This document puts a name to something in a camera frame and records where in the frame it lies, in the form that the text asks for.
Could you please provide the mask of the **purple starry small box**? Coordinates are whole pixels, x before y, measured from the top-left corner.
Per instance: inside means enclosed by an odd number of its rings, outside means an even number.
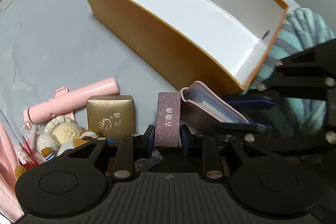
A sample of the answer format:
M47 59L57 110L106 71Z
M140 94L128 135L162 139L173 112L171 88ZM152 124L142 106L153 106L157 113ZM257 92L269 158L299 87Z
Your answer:
M154 145L157 147L178 147L181 121L181 94L158 94Z

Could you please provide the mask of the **white labelled packet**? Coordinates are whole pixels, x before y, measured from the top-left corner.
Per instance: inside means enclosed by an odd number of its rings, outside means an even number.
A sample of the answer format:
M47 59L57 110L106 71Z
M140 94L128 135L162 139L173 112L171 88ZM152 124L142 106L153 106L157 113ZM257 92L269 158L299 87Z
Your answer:
M159 153L159 151L155 150L151 154L149 159L138 159L135 161L135 171L139 172L146 172L161 161L163 161L164 157Z

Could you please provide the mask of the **pink glasses case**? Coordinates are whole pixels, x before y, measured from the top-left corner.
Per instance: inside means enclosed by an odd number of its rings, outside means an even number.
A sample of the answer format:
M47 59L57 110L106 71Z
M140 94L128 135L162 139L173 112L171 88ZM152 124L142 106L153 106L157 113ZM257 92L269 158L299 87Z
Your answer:
M248 119L201 81L182 88L181 119L193 128L209 131L214 122L248 124Z

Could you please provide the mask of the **gold gift box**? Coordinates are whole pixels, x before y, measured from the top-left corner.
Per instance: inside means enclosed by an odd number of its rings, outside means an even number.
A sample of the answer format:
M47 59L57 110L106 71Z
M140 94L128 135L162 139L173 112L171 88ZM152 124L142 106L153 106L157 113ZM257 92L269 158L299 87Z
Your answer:
M91 96L86 107L88 128L99 135L120 140L135 133L132 96Z

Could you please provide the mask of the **cream crochet bunny doll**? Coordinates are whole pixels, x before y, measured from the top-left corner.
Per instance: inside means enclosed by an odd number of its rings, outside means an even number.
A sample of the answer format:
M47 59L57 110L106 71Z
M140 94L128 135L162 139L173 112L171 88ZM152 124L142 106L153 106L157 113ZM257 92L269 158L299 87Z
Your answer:
M60 144L77 138L91 141L100 137L97 132L82 129L74 120L64 115L49 121L42 134L54 135Z

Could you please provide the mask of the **pink selfie stick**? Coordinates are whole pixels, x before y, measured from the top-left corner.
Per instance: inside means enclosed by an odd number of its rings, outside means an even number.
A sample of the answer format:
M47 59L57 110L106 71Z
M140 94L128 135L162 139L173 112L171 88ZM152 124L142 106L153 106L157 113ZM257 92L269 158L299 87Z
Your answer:
M55 91L54 98L27 108L23 112L23 127L29 130L34 124L49 121L64 114L74 118L74 110L85 106L89 97L118 95L119 93L118 83L113 77L73 91L63 87Z

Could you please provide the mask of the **sailor dog plush toy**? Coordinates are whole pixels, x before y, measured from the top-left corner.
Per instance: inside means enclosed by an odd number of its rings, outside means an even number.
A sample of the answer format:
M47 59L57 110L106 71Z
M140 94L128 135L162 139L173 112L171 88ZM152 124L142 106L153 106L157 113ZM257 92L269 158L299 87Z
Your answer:
M65 142L64 144L60 144L54 135L42 134L38 136L36 145L37 145L37 151L39 152L39 155L41 155L41 157L45 161L50 161L51 159L54 159L57 156L60 156L65 151L69 149L77 148L87 142L88 140L77 138L77 139L69 140ZM23 163L19 162L19 165L15 167L14 176L16 180L20 178L21 175L24 174L27 170L29 170L29 169L26 169L23 165L24 165Z

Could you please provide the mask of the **red feather toy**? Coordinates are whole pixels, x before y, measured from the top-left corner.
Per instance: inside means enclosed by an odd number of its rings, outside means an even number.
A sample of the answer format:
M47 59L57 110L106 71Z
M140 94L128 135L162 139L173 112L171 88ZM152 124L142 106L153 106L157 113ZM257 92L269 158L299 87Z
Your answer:
M24 136L22 137L22 142L20 143L20 147L21 147L21 151L23 152L23 155L25 156L25 161L26 161L26 163L23 166L26 169L30 169L32 167L38 166L39 165L38 159Z

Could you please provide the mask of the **orange cardboard storage box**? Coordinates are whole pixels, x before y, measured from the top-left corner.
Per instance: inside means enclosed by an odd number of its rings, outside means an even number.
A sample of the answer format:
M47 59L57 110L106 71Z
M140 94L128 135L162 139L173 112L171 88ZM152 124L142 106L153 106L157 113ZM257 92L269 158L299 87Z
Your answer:
M176 89L238 94L284 22L283 0L88 0L94 17Z

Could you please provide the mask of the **grey bed sheet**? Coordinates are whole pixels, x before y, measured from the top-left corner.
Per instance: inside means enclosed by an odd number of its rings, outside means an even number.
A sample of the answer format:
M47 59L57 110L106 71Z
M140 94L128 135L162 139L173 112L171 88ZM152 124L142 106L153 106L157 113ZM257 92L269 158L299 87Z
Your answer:
M1 111L17 130L23 112L58 88L110 77L133 96L139 126L154 119L159 92L180 90L98 21L88 0L1 1Z

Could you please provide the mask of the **pink quilt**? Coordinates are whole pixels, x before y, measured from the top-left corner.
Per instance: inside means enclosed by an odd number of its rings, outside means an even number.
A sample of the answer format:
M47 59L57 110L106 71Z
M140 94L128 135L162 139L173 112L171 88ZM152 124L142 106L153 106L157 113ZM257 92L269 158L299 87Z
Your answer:
M22 211L15 195L15 167L19 160L3 124L1 124L1 213L12 222L20 219Z

